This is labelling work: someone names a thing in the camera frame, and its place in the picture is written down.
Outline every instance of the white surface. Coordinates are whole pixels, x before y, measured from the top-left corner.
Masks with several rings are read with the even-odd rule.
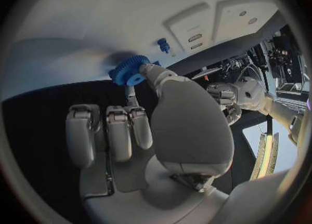
[[[249,145],[257,157],[261,132],[266,132],[266,123],[255,125],[243,130]],[[273,120],[273,134],[279,133],[279,146],[274,173],[291,168],[297,159],[297,147],[288,138],[287,130],[276,120]]]
[[[178,30],[178,36],[175,36],[166,23],[198,4],[205,4],[209,9],[201,14],[200,20],[195,15],[190,16],[186,20],[186,25],[191,28],[200,21],[201,31],[205,33],[206,41],[205,45],[196,48],[192,54],[220,42],[256,32],[277,10],[270,0],[25,1],[27,6],[22,5],[21,8],[16,9],[21,19],[14,38],[14,42],[17,43],[16,48],[20,41],[26,39],[65,38],[82,41],[86,49],[80,48],[82,54],[79,57],[77,53],[69,52],[71,58],[57,57],[55,53],[48,52],[53,47],[52,41],[47,51],[42,52],[38,57],[33,56],[33,51],[28,47],[27,50],[31,52],[24,53],[23,61],[24,64],[27,62],[34,64],[32,67],[28,64],[18,64],[19,57],[11,55],[7,61],[10,69],[13,71],[18,69],[24,77],[30,75],[36,83],[29,84],[29,80],[17,80],[19,75],[7,69],[6,82],[10,81],[11,91],[10,93],[4,91],[4,98],[46,86],[109,79],[107,71],[111,68],[111,57],[116,52],[130,51],[146,55],[152,62],[160,61],[164,67],[185,59],[190,55],[190,52],[186,51],[189,47],[185,47],[185,42],[179,40],[189,36],[185,35],[184,30]],[[243,17],[237,16],[240,10],[245,10],[247,14]],[[257,22],[249,25],[248,21],[252,17],[256,17]],[[174,58],[159,50],[156,42],[163,37],[167,39],[176,54]],[[97,48],[97,54],[88,55],[88,52],[93,51],[94,46]],[[101,68],[105,67],[104,69],[100,70],[96,66],[99,62]]]

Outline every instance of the blue gear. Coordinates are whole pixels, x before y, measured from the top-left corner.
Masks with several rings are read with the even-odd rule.
[[[135,55],[120,63],[114,70],[109,71],[108,74],[117,85],[134,86],[145,79],[139,73],[139,68],[146,63],[151,63],[147,57]]]

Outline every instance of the small blue component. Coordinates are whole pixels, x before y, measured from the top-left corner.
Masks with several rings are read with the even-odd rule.
[[[161,38],[160,40],[158,40],[157,44],[159,45],[161,51],[165,52],[166,54],[169,53],[170,45],[167,43],[167,40],[165,38]]]
[[[145,79],[139,73],[139,68],[146,63],[150,64],[147,57],[135,55],[120,63],[114,70],[109,71],[108,74],[117,85],[134,86]]]

